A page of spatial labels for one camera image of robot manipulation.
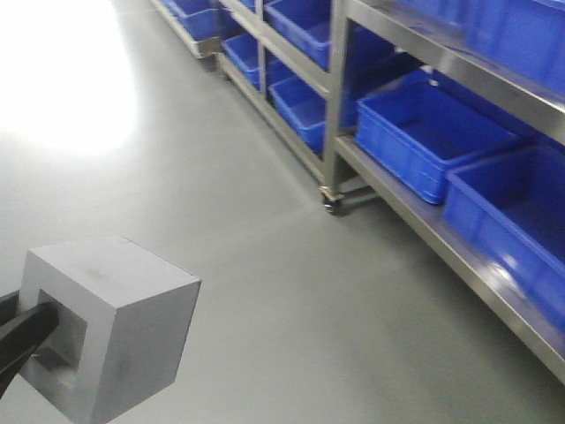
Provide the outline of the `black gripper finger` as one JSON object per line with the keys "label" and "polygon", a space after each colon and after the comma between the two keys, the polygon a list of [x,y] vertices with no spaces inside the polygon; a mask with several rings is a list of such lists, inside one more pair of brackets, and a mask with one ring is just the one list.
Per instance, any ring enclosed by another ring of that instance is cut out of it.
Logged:
{"label": "black gripper finger", "polygon": [[19,291],[1,297],[1,392],[59,324],[57,306],[44,302],[18,313]]}

